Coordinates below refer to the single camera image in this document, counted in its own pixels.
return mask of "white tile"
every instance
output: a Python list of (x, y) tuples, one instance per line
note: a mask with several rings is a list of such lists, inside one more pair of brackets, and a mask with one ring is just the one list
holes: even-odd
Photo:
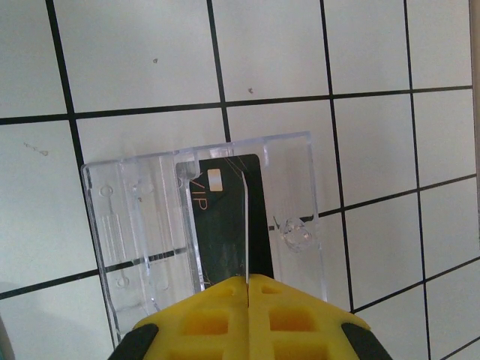
[(415, 94), (420, 185), (476, 172), (472, 91)]
[(76, 111), (219, 100), (205, 1), (55, 7)]
[(220, 109), (89, 118), (77, 123), (86, 163), (225, 141)]
[(415, 188), (408, 95), (335, 101), (345, 204)]
[(1, 2), (0, 117), (65, 113), (44, 1)]
[(342, 217), (340, 214), (322, 217), (319, 224), (327, 300), (350, 311)]
[(476, 341), (466, 349), (453, 355), (450, 360), (478, 360), (480, 354), (480, 341)]
[(408, 1), (414, 88), (472, 84), (468, 0)]
[(310, 131), (319, 211), (340, 205), (328, 101), (238, 106), (229, 108), (228, 116), (233, 140)]
[(432, 359), (440, 359), (479, 336), (479, 274), (477, 261), (427, 283)]
[(2, 280), (13, 289), (95, 269), (68, 122), (1, 126), (0, 159)]
[(15, 360), (101, 360), (113, 351), (98, 277), (1, 300), (0, 317)]
[(404, 2), (325, 0), (334, 93), (408, 89)]
[(356, 308), (422, 279), (415, 194), (346, 212)]
[(228, 101), (329, 93), (320, 3), (214, 1)]
[(423, 287), (357, 313), (395, 360), (428, 359)]
[(421, 192), (427, 277), (480, 257), (475, 178)]

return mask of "clear plastic card holder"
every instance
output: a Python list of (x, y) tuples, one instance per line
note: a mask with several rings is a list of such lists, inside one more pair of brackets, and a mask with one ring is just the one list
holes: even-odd
[(143, 317), (208, 286), (191, 184), (202, 161), (242, 155), (258, 158), (275, 279), (326, 299), (310, 133), (89, 163), (82, 179), (115, 344)]

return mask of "plastic hole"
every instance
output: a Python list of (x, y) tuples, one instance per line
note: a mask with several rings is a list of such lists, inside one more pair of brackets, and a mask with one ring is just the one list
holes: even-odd
[(278, 229), (286, 246), (295, 253), (304, 251), (315, 243), (315, 237), (305, 223), (297, 217), (286, 220)]

